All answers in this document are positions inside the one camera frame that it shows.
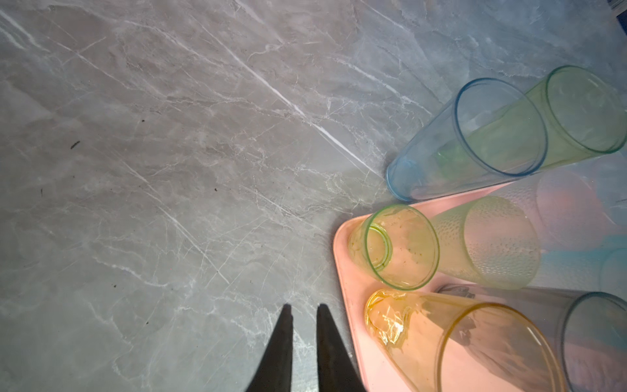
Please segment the peach short glass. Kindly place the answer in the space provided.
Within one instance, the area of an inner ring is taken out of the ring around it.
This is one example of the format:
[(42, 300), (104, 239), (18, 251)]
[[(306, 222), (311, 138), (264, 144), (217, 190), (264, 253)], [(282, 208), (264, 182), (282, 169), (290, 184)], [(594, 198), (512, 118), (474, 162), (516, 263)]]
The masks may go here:
[(516, 290), (540, 267), (540, 240), (526, 213), (508, 199), (486, 196), (432, 219), (439, 271), (474, 284)]

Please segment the blue smooth tall glass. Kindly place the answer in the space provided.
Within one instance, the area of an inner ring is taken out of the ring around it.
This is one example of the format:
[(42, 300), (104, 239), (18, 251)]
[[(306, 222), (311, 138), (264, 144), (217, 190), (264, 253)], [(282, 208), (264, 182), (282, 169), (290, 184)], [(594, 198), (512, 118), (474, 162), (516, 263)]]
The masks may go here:
[(548, 147), (545, 122), (522, 91), (477, 78), (399, 152), (387, 186), (410, 203), (494, 186), (536, 172)]

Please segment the green short glass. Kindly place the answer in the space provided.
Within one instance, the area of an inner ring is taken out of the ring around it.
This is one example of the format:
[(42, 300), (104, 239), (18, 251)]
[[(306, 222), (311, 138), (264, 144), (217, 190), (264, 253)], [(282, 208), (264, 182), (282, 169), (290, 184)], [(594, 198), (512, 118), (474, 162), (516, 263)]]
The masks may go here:
[(440, 245), (431, 221), (409, 205), (393, 204), (367, 217), (348, 239), (351, 261), (387, 286), (415, 291), (439, 267)]

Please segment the clear short glass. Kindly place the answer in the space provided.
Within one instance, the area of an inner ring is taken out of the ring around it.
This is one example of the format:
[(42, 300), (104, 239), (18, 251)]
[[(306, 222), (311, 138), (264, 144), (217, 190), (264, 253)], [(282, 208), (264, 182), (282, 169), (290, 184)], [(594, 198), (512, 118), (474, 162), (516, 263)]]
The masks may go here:
[(626, 224), (611, 215), (612, 205), (573, 172), (554, 169), (491, 192), (523, 210), (545, 251), (590, 251)]

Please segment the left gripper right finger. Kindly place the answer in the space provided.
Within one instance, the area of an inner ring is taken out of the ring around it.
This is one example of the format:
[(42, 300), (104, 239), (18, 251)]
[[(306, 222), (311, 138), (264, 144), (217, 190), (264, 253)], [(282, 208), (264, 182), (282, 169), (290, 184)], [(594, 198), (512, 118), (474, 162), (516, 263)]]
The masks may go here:
[(317, 310), (316, 338), (318, 390), (366, 392), (326, 304)]

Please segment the teal glass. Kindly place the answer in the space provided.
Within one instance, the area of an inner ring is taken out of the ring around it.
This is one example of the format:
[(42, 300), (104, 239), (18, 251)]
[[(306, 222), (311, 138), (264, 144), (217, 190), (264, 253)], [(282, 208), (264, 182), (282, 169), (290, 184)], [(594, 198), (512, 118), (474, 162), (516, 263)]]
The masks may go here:
[(614, 235), (589, 251), (546, 251), (532, 287), (606, 292), (626, 299), (626, 237)]

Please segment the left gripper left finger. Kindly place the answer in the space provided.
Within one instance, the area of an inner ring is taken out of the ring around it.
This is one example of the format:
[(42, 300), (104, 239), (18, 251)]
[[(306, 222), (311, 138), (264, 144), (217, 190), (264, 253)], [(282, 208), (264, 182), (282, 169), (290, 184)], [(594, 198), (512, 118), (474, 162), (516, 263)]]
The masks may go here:
[(292, 307), (285, 304), (247, 392), (290, 392), (292, 387), (292, 355)]

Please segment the green tall glass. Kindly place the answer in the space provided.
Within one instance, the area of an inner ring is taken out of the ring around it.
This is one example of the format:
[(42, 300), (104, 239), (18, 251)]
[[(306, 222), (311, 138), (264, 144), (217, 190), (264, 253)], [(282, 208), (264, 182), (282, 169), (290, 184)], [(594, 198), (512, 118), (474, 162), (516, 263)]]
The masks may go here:
[(537, 108), (548, 137), (540, 172), (610, 155), (625, 146), (626, 110), (620, 96), (591, 71), (560, 66), (525, 96)]

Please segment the yellow tall glass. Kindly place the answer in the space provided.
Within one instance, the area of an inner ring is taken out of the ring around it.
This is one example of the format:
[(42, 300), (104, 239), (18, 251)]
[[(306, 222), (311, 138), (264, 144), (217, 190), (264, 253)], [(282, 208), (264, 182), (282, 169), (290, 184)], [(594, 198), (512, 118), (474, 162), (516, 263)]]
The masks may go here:
[(532, 321), (495, 302), (375, 291), (367, 331), (414, 391), (565, 391), (550, 344)]

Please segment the grey smoky tall glass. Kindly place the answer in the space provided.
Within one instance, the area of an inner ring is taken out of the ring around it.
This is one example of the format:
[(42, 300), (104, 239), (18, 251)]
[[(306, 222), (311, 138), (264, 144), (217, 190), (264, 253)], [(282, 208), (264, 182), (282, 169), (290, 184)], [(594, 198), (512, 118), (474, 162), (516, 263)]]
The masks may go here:
[(626, 302), (605, 292), (447, 284), (438, 293), (507, 305), (551, 344), (570, 391), (626, 390)]

